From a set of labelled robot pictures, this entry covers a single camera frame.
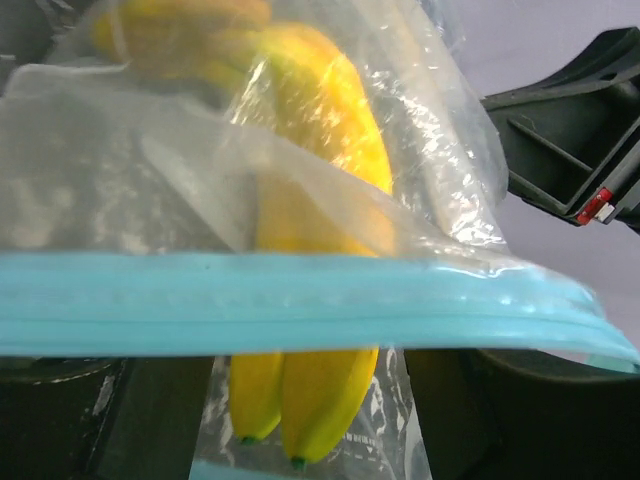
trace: black plastic part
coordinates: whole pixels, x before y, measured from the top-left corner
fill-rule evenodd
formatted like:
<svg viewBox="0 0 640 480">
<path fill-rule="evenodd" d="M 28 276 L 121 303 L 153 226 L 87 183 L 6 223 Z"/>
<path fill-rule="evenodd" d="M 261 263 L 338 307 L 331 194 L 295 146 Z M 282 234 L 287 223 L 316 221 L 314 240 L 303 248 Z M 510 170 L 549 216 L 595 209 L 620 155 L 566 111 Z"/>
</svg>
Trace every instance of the black plastic part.
<svg viewBox="0 0 640 480">
<path fill-rule="evenodd" d="M 47 362 L 0 372 L 0 478 L 188 478 L 212 359 Z"/>
<path fill-rule="evenodd" d="M 187 480 L 213 359 L 134 363 L 88 472 L 96 480 Z"/>
<path fill-rule="evenodd" d="M 90 455 L 122 361 L 36 362 L 0 371 L 0 478 L 55 480 Z"/>
<path fill-rule="evenodd" d="M 606 188 L 616 217 L 640 203 L 640 30 L 599 35 L 574 61 L 534 85 L 483 102 L 500 132 L 509 190 L 578 224 Z"/>
<path fill-rule="evenodd" d="M 640 472 L 640 376 L 542 352 L 405 352 L 434 479 Z"/>
</svg>

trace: red tab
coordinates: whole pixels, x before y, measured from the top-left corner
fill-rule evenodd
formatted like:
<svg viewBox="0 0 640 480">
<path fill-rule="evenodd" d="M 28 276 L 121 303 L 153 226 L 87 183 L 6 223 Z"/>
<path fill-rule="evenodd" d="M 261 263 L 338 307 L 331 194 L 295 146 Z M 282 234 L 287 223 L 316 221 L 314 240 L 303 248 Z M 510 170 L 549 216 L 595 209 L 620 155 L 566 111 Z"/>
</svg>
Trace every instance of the red tab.
<svg viewBox="0 0 640 480">
<path fill-rule="evenodd" d="M 613 193 L 611 193 L 606 188 L 603 188 L 598 192 L 598 194 L 593 197 L 593 199 L 589 202 L 589 204 L 585 207 L 585 209 L 576 217 L 576 220 L 580 225 L 586 225 L 593 217 L 595 217 L 600 209 L 604 207 L 609 200 L 613 197 Z"/>
</svg>

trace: blue zip closure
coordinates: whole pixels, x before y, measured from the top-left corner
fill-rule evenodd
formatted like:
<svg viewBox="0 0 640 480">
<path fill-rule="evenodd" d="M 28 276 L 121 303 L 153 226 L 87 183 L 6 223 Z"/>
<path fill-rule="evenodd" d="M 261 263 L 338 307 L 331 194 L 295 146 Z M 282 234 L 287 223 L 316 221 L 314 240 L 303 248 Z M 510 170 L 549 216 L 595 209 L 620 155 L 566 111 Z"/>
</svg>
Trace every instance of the blue zip closure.
<svg viewBox="0 0 640 480">
<path fill-rule="evenodd" d="M 0 355 L 211 355 L 366 345 L 539 348 L 640 362 L 593 294 L 352 256 L 0 255 Z"/>
</svg>

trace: bunch of bananas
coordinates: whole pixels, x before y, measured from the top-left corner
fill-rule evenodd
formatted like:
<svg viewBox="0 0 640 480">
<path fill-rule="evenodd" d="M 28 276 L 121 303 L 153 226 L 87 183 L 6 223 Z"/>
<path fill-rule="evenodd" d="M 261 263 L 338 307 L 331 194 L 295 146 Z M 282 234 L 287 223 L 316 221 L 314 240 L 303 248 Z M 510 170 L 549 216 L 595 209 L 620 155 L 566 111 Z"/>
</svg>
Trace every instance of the bunch of bananas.
<svg viewBox="0 0 640 480">
<path fill-rule="evenodd" d="M 242 99 L 238 121 L 259 121 L 259 105 L 268 101 L 277 135 L 390 193 L 387 153 L 358 72 L 319 31 L 272 21 L 262 0 L 128 0 L 113 13 L 93 26 L 102 54 L 146 74 L 197 77 L 225 89 Z M 249 89 L 257 72 L 266 75 L 266 90 Z M 275 175 L 258 183 L 256 250 L 373 255 L 302 189 Z M 377 356 L 377 348 L 233 356 L 235 434 L 254 443 L 281 423 L 295 468 L 321 460 L 360 409 Z"/>
</svg>

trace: black bracket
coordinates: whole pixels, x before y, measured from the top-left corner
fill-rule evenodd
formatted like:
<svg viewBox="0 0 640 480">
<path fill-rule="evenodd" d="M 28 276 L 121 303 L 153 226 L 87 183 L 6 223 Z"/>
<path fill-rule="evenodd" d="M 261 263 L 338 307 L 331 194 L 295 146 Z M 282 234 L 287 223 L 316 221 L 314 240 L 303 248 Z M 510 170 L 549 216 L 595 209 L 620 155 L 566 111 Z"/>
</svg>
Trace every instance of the black bracket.
<svg viewBox="0 0 640 480">
<path fill-rule="evenodd" d="M 512 193 L 575 225 L 637 221 L 640 30 L 604 32 L 556 74 L 483 105 Z"/>
</svg>

